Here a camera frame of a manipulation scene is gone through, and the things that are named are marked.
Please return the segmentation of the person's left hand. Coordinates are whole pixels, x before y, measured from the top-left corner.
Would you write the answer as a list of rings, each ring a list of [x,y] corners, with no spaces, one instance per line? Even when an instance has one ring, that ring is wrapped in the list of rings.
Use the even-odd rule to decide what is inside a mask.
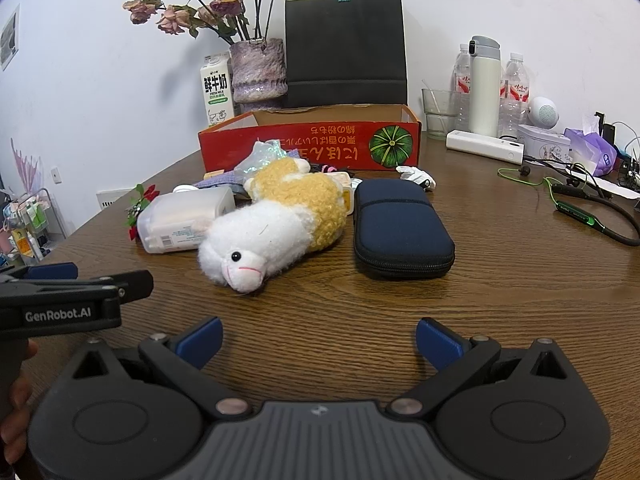
[[[1,421],[4,459],[9,465],[16,463],[27,448],[27,428],[30,419],[28,401],[31,396],[32,383],[20,372],[9,390],[12,411]]]

